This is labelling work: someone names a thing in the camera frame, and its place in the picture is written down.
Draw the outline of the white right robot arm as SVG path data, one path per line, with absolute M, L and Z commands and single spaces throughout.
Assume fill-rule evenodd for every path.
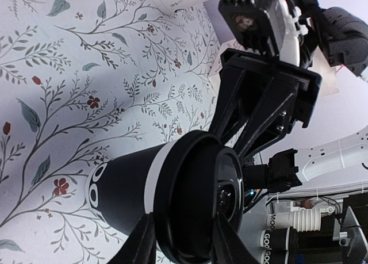
M 323 8 L 341 7 L 367 23 L 367 0 L 318 0 Z M 220 45 L 234 39 L 218 8 L 219 0 L 204 3 Z M 367 126 L 367 83 L 356 78 L 348 69 L 337 73 L 339 92 L 318 99 L 309 127 L 298 123 L 292 133 L 279 143 L 262 151 L 264 163 L 275 153 L 290 148 L 307 148 L 356 133 Z M 307 182 L 304 188 L 361 183 L 367 181 L 367 170 L 361 165 L 322 175 Z

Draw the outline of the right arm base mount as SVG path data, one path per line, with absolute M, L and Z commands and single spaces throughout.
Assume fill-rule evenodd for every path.
M 245 189 L 264 189 L 269 193 L 283 193 L 301 186 L 295 163 L 297 150 L 279 152 L 269 159 L 268 164 L 247 165 L 242 168 Z

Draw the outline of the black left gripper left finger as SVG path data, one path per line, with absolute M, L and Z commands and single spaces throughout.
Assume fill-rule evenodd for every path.
M 144 214 L 125 243 L 108 264 L 156 263 L 156 236 L 153 213 Z

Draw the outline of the single black paper cup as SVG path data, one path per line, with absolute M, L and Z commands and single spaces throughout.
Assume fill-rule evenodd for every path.
M 85 197 L 92 212 L 113 229 L 130 235 L 153 211 L 155 190 L 169 142 L 103 162 L 90 173 Z

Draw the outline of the single black cup lid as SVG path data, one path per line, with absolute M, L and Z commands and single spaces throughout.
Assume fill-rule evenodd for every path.
M 233 149 L 209 132 L 182 136 L 164 159 L 155 191 L 155 233 L 164 255 L 174 263 L 209 262 L 215 216 L 223 214 L 238 232 L 243 196 Z

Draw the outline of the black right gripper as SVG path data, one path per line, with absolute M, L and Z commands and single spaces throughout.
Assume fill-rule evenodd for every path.
M 291 116 L 309 126 L 322 83 L 318 73 L 231 48 L 221 54 L 221 64 L 208 132 L 232 137 L 245 126 L 233 147 L 238 157 L 250 158 L 282 139 Z

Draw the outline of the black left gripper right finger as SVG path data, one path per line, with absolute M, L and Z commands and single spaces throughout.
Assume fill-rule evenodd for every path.
M 222 213 L 213 222 L 211 261 L 218 264 L 258 264 Z

